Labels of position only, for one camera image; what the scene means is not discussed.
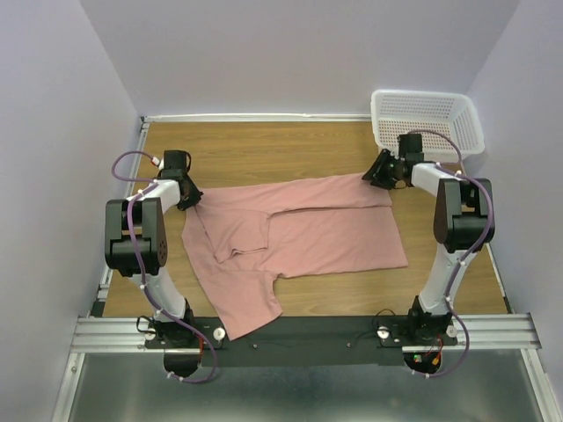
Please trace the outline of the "pink printed t shirt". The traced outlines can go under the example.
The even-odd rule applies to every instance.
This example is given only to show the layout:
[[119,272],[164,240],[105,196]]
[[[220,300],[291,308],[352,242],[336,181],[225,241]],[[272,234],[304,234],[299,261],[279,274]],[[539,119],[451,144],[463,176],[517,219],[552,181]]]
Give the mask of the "pink printed t shirt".
[[208,189],[182,242],[229,339],[282,314],[275,281],[403,268],[390,194],[360,174]]

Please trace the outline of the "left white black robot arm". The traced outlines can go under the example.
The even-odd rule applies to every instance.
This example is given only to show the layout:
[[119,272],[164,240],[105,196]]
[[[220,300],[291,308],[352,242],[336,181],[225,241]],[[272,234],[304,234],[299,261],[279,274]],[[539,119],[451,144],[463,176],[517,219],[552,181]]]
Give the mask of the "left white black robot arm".
[[[123,177],[117,166],[126,156],[149,158],[157,168],[154,178]],[[203,196],[189,176],[192,158],[184,150],[167,150],[158,158],[140,150],[127,151],[113,162],[111,173],[120,181],[145,182],[131,196],[110,200],[105,213],[105,260],[109,268],[133,281],[152,308],[149,328],[143,333],[154,340],[186,347],[204,336],[196,329],[187,299],[175,287],[166,268],[168,243],[165,213],[172,207],[185,211]]]

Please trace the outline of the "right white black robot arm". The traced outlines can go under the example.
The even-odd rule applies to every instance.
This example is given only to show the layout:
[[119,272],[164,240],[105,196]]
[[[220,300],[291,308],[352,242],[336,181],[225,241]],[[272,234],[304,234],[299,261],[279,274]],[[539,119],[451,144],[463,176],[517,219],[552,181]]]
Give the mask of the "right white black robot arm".
[[372,186],[388,191],[403,183],[435,197],[435,261],[426,285],[400,323],[400,333],[417,345],[447,332],[464,273],[495,232],[491,181],[428,161],[422,136],[432,133],[415,129],[399,135],[398,152],[382,149],[362,176]]

